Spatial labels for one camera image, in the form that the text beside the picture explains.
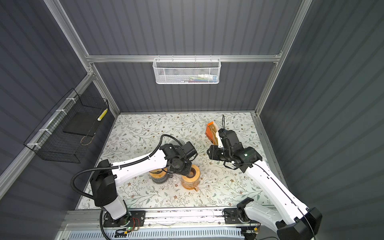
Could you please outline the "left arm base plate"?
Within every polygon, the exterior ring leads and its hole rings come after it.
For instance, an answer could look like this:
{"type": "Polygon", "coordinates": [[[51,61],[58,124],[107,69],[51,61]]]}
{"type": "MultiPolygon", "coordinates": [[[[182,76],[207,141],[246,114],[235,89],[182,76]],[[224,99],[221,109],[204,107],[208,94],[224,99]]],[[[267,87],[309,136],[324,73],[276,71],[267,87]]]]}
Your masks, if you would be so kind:
{"type": "Polygon", "coordinates": [[[145,217],[146,211],[128,211],[123,217],[114,220],[111,214],[106,212],[103,214],[102,223],[104,228],[143,227],[145,217]]]}

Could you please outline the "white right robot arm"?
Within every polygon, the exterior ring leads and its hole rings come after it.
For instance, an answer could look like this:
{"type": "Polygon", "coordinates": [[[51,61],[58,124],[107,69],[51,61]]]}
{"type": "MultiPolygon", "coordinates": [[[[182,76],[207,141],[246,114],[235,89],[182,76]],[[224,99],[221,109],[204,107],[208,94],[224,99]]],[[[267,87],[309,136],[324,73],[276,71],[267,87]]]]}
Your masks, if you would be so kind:
{"type": "Polygon", "coordinates": [[[314,240],[322,214],[308,208],[273,174],[262,156],[252,147],[244,148],[232,130],[216,132],[217,145],[207,151],[209,159],[221,161],[231,170],[241,170],[262,189],[276,212],[247,197],[237,204],[237,216],[242,223],[256,221],[273,230],[281,240],[314,240]]]}

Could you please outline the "orange coffee filter pack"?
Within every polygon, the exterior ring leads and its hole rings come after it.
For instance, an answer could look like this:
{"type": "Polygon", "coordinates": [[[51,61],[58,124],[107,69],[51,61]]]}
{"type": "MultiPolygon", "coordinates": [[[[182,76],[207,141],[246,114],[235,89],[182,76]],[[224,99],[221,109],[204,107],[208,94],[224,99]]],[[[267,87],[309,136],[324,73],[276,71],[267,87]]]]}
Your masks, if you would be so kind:
{"type": "Polygon", "coordinates": [[[208,123],[206,127],[206,136],[213,145],[217,146],[216,132],[219,132],[217,124],[215,122],[208,123]]]}

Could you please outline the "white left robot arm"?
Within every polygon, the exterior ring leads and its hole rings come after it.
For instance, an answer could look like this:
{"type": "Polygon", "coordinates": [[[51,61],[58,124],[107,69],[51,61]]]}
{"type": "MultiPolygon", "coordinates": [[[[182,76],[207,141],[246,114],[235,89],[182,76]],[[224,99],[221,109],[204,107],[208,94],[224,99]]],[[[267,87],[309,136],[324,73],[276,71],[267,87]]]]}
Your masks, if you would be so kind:
{"type": "Polygon", "coordinates": [[[154,170],[165,173],[187,176],[192,168],[192,161],[198,153],[191,142],[182,146],[164,144],[153,153],[111,164],[108,160],[99,163],[91,179],[94,204],[110,215],[114,221],[129,217],[129,210],[118,194],[118,186],[125,182],[154,170]]]}

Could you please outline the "grey glass carafe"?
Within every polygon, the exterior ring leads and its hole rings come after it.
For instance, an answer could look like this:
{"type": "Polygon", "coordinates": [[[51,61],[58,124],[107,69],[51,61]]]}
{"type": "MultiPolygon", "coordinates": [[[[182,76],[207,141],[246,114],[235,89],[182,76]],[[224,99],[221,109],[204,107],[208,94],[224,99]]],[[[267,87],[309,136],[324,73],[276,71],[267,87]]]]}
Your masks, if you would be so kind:
{"type": "Polygon", "coordinates": [[[151,180],[156,184],[162,184],[165,183],[168,179],[173,178],[173,174],[167,174],[164,175],[150,175],[151,180]]]}

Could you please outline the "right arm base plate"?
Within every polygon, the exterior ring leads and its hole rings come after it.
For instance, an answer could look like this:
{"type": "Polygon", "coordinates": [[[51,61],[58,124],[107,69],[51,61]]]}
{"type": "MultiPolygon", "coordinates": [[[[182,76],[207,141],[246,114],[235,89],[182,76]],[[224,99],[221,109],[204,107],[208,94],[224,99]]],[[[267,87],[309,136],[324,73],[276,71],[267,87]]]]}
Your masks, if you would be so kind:
{"type": "Polygon", "coordinates": [[[224,208],[222,210],[222,216],[225,219],[226,224],[251,224],[251,225],[261,225],[259,222],[254,220],[242,221],[238,215],[236,208],[224,208]]]}

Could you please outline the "bamboo ring holder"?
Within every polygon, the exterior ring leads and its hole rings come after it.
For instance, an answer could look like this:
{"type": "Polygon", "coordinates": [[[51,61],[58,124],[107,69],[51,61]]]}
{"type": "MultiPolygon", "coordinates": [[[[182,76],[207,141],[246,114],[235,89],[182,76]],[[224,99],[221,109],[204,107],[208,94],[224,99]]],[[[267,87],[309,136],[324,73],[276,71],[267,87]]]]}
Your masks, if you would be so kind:
{"type": "Polygon", "coordinates": [[[163,169],[152,170],[152,171],[149,171],[149,173],[151,177],[157,178],[157,179],[162,178],[167,174],[167,172],[164,171],[163,169]]]}
{"type": "Polygon", "coordinates": [[[200,175],[200,169],[196,165],[192,165],[190,173],[186,176],[182,176],[182,184],[199,184],[200,175]]]}

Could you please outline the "orange glass carafe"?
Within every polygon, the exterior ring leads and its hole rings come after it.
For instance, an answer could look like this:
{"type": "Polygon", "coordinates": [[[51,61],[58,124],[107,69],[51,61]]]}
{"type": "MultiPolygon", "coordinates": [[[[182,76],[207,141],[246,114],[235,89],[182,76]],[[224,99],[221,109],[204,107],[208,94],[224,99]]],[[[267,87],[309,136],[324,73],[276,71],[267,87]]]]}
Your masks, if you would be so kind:
{"type": "Polygon", "coordinates": [[[184,179],[182,179],[182,181],[181,181],[181,184],[185,189],[195,190],[196,192],[199,191],[199,183],[200,183],[200,181],[198,181],[198,180],[193,181],[193,182],[188,182],[188,181],[185,181],[184,179]]]}

